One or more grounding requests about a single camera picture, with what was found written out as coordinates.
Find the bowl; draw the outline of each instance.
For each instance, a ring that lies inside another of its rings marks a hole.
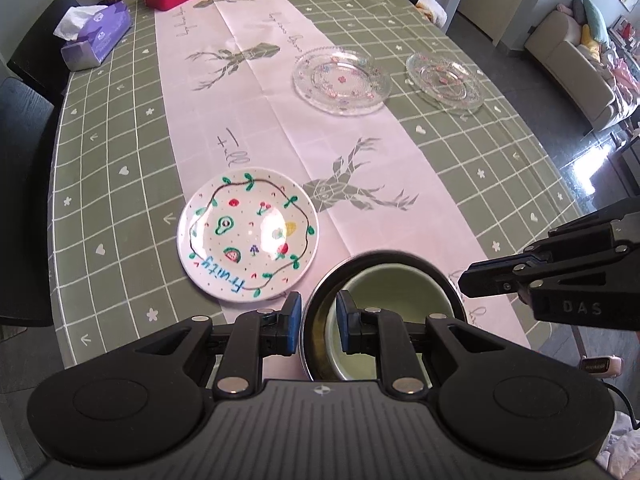
[[[451,302],[442,288],[427,273],[403,264],[381,264],[363,270],[343,287],[358,308],[376,306],[400,314],[404,321],[424,323],[429,314],[453,317]],[[324,328],[324,344],[334,372],[343,381],[376,378],[376,360],[365,354],[342,352],[340,332],[335,319],[335,300]],[[422,355],[418,354],[420,364]],[[427,384],[430,383],[423,369]]]
[[[466,322],[462,300],[449,279],[423,258],[402,251],[375,250],[352,256],[336,265],[318,283],[306,302],[300,326],[300,356],[307,376],[314,381],[338,381],[325,344],[326,320],[339,290],[352,278],[375,266],[400,264],[428,275],[447,297],[456,319]]]

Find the watermelon drawing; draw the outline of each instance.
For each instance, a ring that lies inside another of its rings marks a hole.
[[[229,258],[233,263],[238,263],[240,261],[240,251],[235,247],[227,247],[224,251],[225,256]]]

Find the beige sofa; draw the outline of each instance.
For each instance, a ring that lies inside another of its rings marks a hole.
[[[619,123],[633,113],[618,113],[615,97],[602,76],[576,48],[581,28],[571,17],[554,10],[525,43],[525,48],[564,87],[595,131]]]

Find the cable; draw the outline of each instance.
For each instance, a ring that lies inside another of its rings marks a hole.
[[[634,430],[637,430],[638,428],[640,428],[640,422],[636,420],[636,416],[634,415],[634,409],[631,407],[631,402],[629,402],[629,399],[626,398],[626,395],[622,393],[619,389],[617,389],[613,384],[609,384],[604,381],[602,381],[602,384],[604,384],[612,392],[615,392],[616,394],[618,394],[620,399],[622,399],[622,401],[625,403],[626,409],[629,412],[629,417],[631,418],[631,426],[634,428]]]

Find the clear glass plate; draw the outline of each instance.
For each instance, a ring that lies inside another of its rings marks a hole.
[[[306,102],[336,115],[378,110],[391,94],[391,79],[373,58],[338,46],[304,54],[293,70],[296,90]]]
[[[406,68],[429,98],[453,111],[473,113],[484,103],[482,85],[462,63],[419,52],[409,56]]]

